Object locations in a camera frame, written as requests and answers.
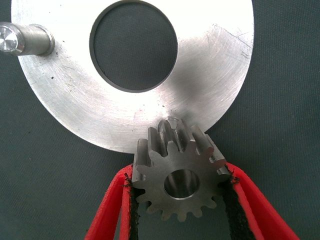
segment disc center hole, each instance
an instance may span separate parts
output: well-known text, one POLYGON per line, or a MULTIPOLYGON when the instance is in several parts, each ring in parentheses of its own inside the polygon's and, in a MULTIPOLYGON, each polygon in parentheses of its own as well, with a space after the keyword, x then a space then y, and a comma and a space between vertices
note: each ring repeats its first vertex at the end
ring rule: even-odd
POLYGON ((170 173, 164 181, 166 193, 175 199, 192 196, 199 188, 199 178, 191 170, 180 169, 170 173))
POLYGON ((178 40, 167 17, 143 1, 119 1, 97 18, 90 35, 95 68, 126 92, 161 84, 176 62, 178 40))

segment large washer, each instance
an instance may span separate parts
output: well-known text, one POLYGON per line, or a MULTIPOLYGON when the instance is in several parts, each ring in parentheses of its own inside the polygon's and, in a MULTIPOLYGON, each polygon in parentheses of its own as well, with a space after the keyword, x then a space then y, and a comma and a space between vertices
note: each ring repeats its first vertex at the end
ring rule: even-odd
POLYGON ((41 103, 74 134, 124 153, 134 153, 147 129, 168 116, 209 129, 230 107, 247 74, 254 39, 252 2, 147 1, 171 22, 178 50, 169 76, 141 92, 109 84, 91 58, 95 21, 115 3, 12 0, 13 23, 42 25, 55 38, 51 55, 19 57, 41 103))

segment small metal gear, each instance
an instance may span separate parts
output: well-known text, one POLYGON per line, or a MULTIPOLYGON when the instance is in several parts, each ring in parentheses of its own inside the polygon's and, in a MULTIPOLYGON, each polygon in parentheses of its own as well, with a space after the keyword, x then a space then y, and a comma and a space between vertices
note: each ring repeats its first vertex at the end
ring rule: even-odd
POLYGON ((150 202, 148 213, 162 211, 161 219, 177 214, 180 222, 191 212, 202 216, 201 207, 214 209, 214 196, 222 194, 218 184, 230 173, 226 160, 198 126, 169 118, 148 129, 148 140, 139 139, 134 155, 132 184, 145 193, 138 203, 150 202))

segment metal shaft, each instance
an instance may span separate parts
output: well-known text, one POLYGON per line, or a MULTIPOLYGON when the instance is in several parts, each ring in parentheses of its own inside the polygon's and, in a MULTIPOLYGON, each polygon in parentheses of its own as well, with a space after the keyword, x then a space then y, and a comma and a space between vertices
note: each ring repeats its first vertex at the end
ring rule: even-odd
POLYGON ((47 56, 55 48, 55 39, 43 26, 0 22, 0 51, 14 56, 47 56))

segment spur gear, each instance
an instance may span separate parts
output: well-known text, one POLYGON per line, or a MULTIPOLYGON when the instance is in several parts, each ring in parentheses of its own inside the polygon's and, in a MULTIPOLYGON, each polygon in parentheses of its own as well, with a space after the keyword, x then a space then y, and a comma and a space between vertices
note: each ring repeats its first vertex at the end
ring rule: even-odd
POLYGON ((201 207, 214 209, 214 196, 222 194, 218 184, 230 173, 226 160, 198 126, 169 118, 148 129, 148 140, 139 139, 134 155, 132 184, 145 193, 138 203, 151 203, 148 213, 161 210, 161 219, 177 214, 180 222, 191 212, 202 216, 201 207))

